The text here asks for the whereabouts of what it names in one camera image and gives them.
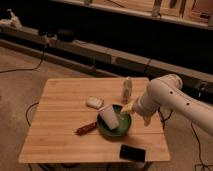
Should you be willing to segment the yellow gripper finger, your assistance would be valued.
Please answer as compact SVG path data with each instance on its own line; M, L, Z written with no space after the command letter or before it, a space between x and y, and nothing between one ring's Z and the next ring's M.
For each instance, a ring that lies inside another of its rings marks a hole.
M151 117L144 116L143 120L144 120L144 126L150 125L150 123L151 123Z
M133 102L124 105L120 111L121 114L131 114L133 112Z

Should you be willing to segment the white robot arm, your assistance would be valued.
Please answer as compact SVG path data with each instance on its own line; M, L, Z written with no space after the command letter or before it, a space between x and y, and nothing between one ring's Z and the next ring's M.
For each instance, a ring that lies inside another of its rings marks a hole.
M198 101L181 91L182 79L176 74L168 74L152 79L146 91L135 101L121 109L122 114L137 113L146 124L160 106L180 112L202 130L213 136L213 106Z

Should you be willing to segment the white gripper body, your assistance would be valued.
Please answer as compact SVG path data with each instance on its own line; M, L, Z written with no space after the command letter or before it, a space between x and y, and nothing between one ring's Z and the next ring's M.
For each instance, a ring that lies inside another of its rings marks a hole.
M151 117L157 110L157 104L147 94L144 94L136 99L133 110L143 117Z

